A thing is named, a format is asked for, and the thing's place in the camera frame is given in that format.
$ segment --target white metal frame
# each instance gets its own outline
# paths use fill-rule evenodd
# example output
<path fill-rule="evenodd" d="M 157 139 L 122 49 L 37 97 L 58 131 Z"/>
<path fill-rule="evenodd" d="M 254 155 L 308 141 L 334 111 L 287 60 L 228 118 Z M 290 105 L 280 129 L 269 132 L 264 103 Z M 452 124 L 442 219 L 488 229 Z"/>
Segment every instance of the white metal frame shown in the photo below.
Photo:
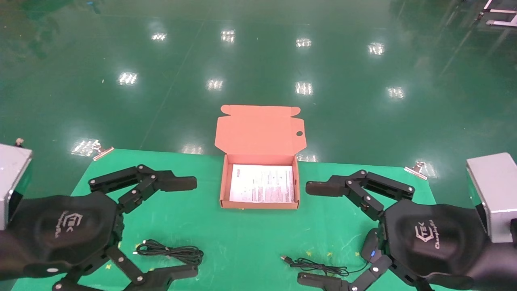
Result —
<path fill-rule="evenodd" d="M 494 12 L 494 13 L 508 13 L 508 14 L 515 14 L 515 17 L 511 21 L 498 21 L 498 20 L 489 20 L 486 23 L 488 25 L 503 25 L 503 26 L 513 26 L 517 27 L 517 10 L 500 10 L 500 9 L 489 9 L 488 6 L 492 3 L 492 0 L 488 0 L 485 7 L 483 8 L 483 11 L 479 13 L 478 20 L 480 20 L 483 17 L 483 14 L 485 12 Z"/>

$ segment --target cable plug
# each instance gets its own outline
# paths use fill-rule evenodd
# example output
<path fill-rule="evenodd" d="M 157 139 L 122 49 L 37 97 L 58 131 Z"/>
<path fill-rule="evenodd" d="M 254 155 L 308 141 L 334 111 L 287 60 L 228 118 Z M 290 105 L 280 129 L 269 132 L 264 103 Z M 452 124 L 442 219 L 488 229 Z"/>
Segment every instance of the cable plug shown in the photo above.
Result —
<path fill-rule="evenodd" d="M 284 262 L 288 263 L 289 265 L 294 264 L 293 259 L 289 258 L 288 256 L 281 256 L 280 257 Z"/>

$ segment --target robotic hand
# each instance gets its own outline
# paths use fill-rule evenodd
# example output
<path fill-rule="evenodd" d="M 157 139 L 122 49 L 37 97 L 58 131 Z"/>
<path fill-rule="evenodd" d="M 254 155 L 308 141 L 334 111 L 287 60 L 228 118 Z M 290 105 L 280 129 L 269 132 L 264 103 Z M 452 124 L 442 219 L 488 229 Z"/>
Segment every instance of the robotic hand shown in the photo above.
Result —
<path fill-rule="evenodd" d="M 136 186 L 118 203 L 107 196 L 131 185 Z M 158 190 L 195 189 L 195 177 L 176 177 L 171 171 L 138 165 L 91 179 L 89 186 L 91 193 L 86 196 L 11 200 L 10 206 L 16 210 L 0 230 L 0 281 L 66 273 L 53 285 L 54 291 L 101 291 L 81 286 L 78 281 L 108 260 L 131 280 L 124 291 L 165 291 L 174 280 L 197 275 L 197 267 L 188 265 L 144 274 L 118 249 L 124 213 L 133 211 Z"/>
<path fill-rule="evenodd" d="M 517 215 L 512 204 L 516 201 L 511 200 L 510 191 L 493 191 L 501 185 L 501 176 L 507 190 L 515 189 L 508 187 L 515 183 L 515 176 L 513 180 L 507 176 L 517 174 L 517 167 L 506 155 L 467 161 L 481 198 L 473 209 L 416 204 L 412 202 L 413 187 L 365 170 L 350 176 L 332 176 L 327 182 L 308 182 L 308 194 L 345 196 L 370 219 L 379 221 L 379 226 L 369 232 L 361 252 L 373 264 L 356 281 L 300 273 L 298 282 L 325 291 L 364 291 L 389 269 L 418 291 L 432 291 L 430 284 L 458 290 L 515 291 Z M 384 210 L 363 188 L 397 202 Z M 496 201 L 510 210 L 500 212 Z M 500 214 L 508 212 L 514 218 L 505 216 L 502 220 Z"/>

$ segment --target black cable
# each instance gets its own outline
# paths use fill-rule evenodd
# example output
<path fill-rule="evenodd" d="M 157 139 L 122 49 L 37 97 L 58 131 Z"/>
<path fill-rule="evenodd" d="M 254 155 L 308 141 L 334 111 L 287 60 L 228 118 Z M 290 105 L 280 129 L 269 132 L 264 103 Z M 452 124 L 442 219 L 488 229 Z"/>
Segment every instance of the black cable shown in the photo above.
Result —
<path fill-rule="evenodd" d="M 176 258 L 187 265 L 199 266 L 203 261 L 203 251 L 197 246 L 186 245 L 179 248 L 169 248 L 156 240 L 148 239 L 136 247 L 134 255 L 141 256 L 168 256 Z"/>
<path fill-rule="evenodd" d="M 328 276 L 329 274 L 336 274 L 341 277 L 347 277 L 352 273 L 357 273 L 364 270 L 370 262 L 367 261 L 364 267 L 362 267 L 359 270 L 348 271 L 348 267 L 346 266 L 326 266 L 323 264 L 318 264 L 306 258 L 298 258 L 296 260 L 293 260 L 287 256 L 281 256 L 281 258 L 282 260 L 284 260 L 284 262 L 288 263 L 291 268 L 300 268 L 302 271 L 320 270 L 325 273 L 325 276 Z"/>

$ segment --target metal binder clip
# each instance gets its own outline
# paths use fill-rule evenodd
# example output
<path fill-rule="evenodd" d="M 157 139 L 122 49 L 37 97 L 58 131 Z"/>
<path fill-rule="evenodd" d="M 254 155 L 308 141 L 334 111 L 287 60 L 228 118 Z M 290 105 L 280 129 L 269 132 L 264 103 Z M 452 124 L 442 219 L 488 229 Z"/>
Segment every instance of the metal binder clip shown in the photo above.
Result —
<path fill-rule="evenodd" d="M 99 153 L 98 155 L 94 156 L 94 162 L 100 160 L 100 158 L 106 156 L 107 154 L 111 153 L 112 151 L 114 150 L 113 147 L 109 147 L 107 149 L 103 149 L 103 148 L 99 148 L 97 150 L 97 152 Z"/>
<path fill-rule="evenodd" d="M 417 162 L 417 164 L 413 168 L 404 167 L 404 171 L 411 173 L 421 179 L 427 180 L 427 176 L 422 174 L 422 168 L 424 168 L 424 162 Z"/>

